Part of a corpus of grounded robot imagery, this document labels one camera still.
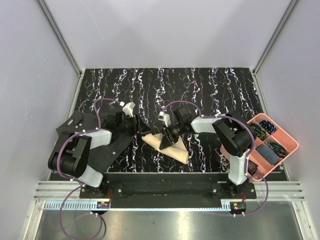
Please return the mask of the blue patterned sock roll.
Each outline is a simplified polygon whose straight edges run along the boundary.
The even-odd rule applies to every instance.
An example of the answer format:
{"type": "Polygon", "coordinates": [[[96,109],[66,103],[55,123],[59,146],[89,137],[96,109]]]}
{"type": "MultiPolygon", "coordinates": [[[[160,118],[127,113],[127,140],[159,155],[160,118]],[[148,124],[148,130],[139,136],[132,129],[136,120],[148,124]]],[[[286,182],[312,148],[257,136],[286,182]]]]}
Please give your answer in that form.
{"type": "Polygon", "coordinates": [[[277,131],[276,126],[269,120],[262,120],[259,122],[259,125],[264,128],[269,135],[272,135],[277,131]]]}

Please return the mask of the beige cloth napkin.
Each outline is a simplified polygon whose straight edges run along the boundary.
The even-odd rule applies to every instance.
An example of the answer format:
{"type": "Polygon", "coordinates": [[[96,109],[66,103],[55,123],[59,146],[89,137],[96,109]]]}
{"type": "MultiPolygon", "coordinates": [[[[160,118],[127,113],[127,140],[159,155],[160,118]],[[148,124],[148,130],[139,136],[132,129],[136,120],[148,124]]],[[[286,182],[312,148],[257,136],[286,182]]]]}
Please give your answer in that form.
{"type": "Polygon", "coordinates": [[[142,140],[147,143],[149,146],[154,148],[159,153],[162,153],[184,165],[189,163],[189,152],[182,140],[181,137],[178,138],[177,143],[172,146],[166,147],[165,149],[160,150],[160,143],[163,139],[163,134],[147,134],[141,137],[142,140]]]}

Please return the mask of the pink divided tray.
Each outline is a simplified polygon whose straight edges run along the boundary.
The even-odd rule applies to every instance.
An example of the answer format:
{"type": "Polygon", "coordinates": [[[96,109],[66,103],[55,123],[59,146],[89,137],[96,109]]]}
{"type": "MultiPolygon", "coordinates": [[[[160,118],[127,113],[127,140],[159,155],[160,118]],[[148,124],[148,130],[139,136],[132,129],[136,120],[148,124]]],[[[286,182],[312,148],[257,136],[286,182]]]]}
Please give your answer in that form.
{"type": "Polygon", "coordinates": [[[248,157],[248,174],[261,181],[299,148],[298,142],[264,113],[246,121],[256,136],[248,157]]]}

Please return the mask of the grey rolled sock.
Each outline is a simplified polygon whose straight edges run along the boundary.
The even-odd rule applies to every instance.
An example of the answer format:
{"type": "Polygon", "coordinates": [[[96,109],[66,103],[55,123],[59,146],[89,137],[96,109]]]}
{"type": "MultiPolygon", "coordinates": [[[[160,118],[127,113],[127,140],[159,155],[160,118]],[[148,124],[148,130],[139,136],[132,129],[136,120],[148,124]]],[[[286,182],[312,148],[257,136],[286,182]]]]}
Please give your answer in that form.
{"type": "Polygon", "coordinates": [[[270,164],[276,165],[278,163],[278,156],[268,146],[260,145],[256,151],[270,164]]]}

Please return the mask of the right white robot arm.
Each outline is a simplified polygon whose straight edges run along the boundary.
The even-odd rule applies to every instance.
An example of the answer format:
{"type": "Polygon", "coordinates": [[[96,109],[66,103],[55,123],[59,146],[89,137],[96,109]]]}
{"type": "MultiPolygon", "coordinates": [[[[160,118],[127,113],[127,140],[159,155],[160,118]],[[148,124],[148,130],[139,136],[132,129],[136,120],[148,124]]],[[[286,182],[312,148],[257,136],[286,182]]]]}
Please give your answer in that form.
{"type": "Polygon", "coordinates": [[[244,182],[248,179],[249,154],[254,149],[256,136],[250,126],[237,115],[227,113],[219,116],[195,116],[187,109],[174,111],[176,121],[171,123],[170,116],[159,114],[163,121],[162,140],[159,149],[163,150],[178,142],[183,134],[216,134],[229,154],[228,195],[239,198],[245,192],[244,182]]]}

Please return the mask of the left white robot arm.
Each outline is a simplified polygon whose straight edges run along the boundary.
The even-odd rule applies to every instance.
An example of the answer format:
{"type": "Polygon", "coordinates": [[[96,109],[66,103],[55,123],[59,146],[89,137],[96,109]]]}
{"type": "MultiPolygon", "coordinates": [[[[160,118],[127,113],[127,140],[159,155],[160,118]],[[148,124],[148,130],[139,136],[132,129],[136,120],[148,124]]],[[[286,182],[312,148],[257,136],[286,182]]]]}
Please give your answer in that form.
{"type": "Polygon", "coordinates": [[[151,128],[135,114],[106,112],[101,116],[74,112],[56,129],[58,139],[48,159],[48,168],[68,179],[90,186],[97,198],[108,193],[103,174],[133,142],[151,128]]]}

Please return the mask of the teal patterned sock roll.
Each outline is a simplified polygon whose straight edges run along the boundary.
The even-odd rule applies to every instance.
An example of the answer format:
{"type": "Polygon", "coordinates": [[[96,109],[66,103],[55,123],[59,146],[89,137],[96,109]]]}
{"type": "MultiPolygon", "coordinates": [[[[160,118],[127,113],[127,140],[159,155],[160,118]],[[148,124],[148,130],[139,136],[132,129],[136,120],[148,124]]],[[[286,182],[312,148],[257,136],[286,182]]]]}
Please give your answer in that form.
{"type": "Polygon", "coordinates": [[[276,141],[269,141],[266,144],[279,158],[285,158],[288,155],[288,151],[285,147],[276,141]]]}

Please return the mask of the yellow patterned sock roll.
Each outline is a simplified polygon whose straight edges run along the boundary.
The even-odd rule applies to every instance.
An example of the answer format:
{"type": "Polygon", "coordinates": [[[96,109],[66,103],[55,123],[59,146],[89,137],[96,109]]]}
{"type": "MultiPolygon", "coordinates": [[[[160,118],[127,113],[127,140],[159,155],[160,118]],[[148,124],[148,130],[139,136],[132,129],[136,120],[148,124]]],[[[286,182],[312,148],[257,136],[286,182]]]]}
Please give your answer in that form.
{"type": "Polygon", "coordinates": [[[267,138],[267,131],[261,125],[252,122],[250,123],[250,127],[260,140],[264,141],[267,138]]]}

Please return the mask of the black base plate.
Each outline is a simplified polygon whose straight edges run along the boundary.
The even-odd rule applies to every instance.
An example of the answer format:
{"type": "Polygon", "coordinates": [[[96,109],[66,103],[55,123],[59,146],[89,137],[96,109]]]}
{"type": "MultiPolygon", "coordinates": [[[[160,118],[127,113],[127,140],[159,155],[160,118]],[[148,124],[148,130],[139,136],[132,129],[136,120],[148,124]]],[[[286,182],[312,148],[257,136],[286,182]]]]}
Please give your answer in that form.
{"type": "Polygon", "coordinates": [[[81,199],[111,198],[111,208],[169,210],[221,208],[222,200],[256,200],[253,183],[241,193],[230,186],[226,173],[107,173],[99,188],[84,187],[81,199]]]}

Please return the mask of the brown patterned sock roll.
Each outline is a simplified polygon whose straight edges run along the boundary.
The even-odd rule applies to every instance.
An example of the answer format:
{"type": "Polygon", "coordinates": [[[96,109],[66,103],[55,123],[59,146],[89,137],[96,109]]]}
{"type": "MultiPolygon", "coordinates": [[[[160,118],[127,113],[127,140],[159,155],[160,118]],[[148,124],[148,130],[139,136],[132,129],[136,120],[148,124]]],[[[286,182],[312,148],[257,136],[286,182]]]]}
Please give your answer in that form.
{"type": "Polygon", "coordinates": [[[258,170],[258,165],[253,161],[249,160],[248,167],[247,167],[248,174],[252,176],[257,172],[257,170],[258,170]]]}

